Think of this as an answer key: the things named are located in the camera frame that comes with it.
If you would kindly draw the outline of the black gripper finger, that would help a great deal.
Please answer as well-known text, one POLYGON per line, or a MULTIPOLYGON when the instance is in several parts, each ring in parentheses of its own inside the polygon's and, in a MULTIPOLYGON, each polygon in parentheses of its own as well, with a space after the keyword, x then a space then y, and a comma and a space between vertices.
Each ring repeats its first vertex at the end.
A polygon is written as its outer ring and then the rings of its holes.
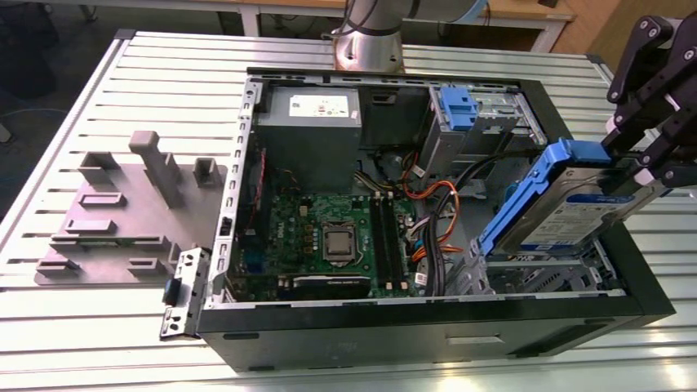
POLYGON ((671 40, 674 27, 659 16, 642 16, 631 29, 617 72, 606 94, 615 105, 610 131, 602 140, 609 154, 629 151, 655 127, 673 108, 662 97, 641 88, 666 65, 669 50, 661 46, 671 40))
POLYGON ((667 61, 641 90, 673 108, 666 119, 622 154, 609 154, 610 169, 598 182, 602 194, 623 201, 606 219, 626 219, 673 189, 695 186, 695 45, 670 40, 667 61))

